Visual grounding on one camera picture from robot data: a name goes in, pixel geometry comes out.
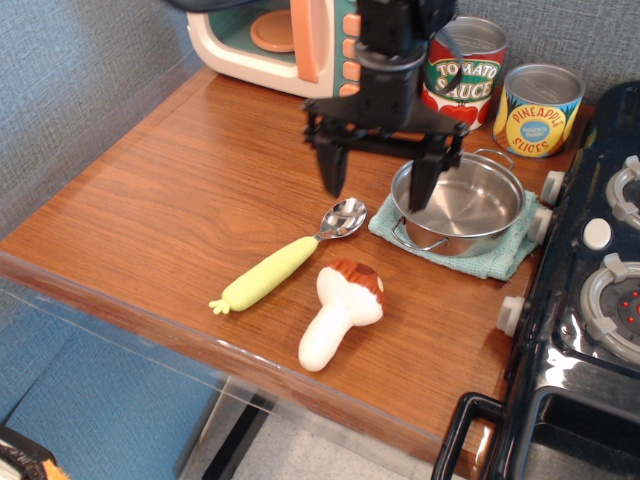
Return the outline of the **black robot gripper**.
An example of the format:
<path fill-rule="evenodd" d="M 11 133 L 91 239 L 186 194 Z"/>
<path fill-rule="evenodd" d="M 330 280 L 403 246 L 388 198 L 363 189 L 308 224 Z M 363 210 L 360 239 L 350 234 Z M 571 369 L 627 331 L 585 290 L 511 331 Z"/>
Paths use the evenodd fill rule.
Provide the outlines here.
<path fill-rule="evenodd" d="M 316 151 L 324 188 L 339 197 L 352 150 L 413 161 L 409 211 L 424 210 L 439 175 L 461 162 L 469 127 L 429 109 L 420 99 L 426 51 L 385 56 L 358 49 L 359 90 L 344 97 L 307 99 L 305 141 Z"/>

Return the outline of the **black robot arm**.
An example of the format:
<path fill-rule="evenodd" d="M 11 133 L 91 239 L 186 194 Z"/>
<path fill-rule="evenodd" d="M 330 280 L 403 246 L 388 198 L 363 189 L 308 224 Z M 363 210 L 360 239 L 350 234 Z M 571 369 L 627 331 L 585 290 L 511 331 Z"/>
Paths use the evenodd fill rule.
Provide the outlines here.
<path fill-rule="evenodd" d="M 315 149 L 325 189 L 339 196 L 352 150 L 412 162 L 409 209 L 426 208 L 439 175 L 459 165 L 468 126 L 421 100 L 430 40 L 455 17 L 453 1 L 361 1 L 355 43 L 358 92 L 307 99 L 305 139 Z"/>

